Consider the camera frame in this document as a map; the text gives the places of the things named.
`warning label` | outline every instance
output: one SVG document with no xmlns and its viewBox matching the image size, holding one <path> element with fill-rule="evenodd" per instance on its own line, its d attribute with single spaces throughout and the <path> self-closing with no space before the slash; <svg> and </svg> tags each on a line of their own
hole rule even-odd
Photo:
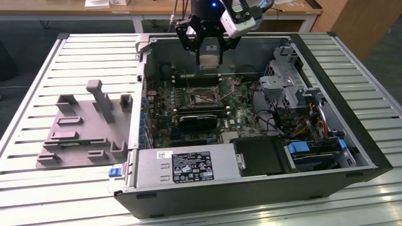
<svg viewBox="0 0 402 226">
<path fill-rule="evenodd" d="M 170 161 L 176 184 L 213 180 L 209 152 L 173 154 Z"/>
</svg>

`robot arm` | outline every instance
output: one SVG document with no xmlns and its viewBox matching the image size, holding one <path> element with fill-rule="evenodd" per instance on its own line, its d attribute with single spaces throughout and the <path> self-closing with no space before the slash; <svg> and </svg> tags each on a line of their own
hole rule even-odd
<svg viewBox="0 0 402 226">
<path fill-rule="evenodd" d="M 241 35 L 255 27 L 255 21 L 272 6 L 273 0 L 261 0 L 257 6 L 248 7 L 245 0 L 190 0 L 190 17 L 176 23 L 176 34 L 182 48 L 194 52 L 196 65 L 200 64 L 200 46 L 204 38 L 216 37 L 218 42 L 218 64 L 222 52 L 235 49 Z M 188 27 L 194 31 L 190 40 L 185 34 Z"/>
</svg>

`motherboard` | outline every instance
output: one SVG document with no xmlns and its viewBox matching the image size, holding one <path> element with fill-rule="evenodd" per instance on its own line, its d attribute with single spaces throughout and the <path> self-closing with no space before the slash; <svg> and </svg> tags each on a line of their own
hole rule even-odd
<svg viewBox="0 0 402 226">
<path fill-rule="evenodd" d="M 229 143 L 261 135 L 240 75 L 172 76 L 146 82 L 153 148 Z"/>
</svg>

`wooden cabinet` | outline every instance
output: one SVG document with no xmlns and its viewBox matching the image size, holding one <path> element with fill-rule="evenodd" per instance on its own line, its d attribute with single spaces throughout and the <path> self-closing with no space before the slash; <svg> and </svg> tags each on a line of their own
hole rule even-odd
<svg viewBox="0 0 402 226">
<path fill-rule="evenodd" d="M 323 8 L 311 32 L 335 32 L 363 60 L 402 13 L 402 0 L 316 0 Z"/>
</svg>

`slatted metal surface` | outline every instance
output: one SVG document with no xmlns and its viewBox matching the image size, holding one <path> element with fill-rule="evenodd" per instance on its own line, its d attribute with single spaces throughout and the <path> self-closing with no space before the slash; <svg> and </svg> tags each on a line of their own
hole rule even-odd
<svg viewBox="0 0 402 226">
<path fill-rule="evenodd" d="M 0 158 L 0 225 L 372 225 L 396 224 L 402 218 L 402 119 L 376 81 L 353 64 L 325 34 L 303 34 L 349 107 L 395 167 L 365 183 L 328 198 L 263 207 L 137 220 L 114 201 L 108 186 L 109 167 L 37 171 L 41 150 L 57 108 L 58 94 L 89 100 L 84 85 L 101 78 L 102 90 L 116 99 L 136 85 L 134 34 L 70 35 L 57 41 L 2 139 Z"/>
</svg>

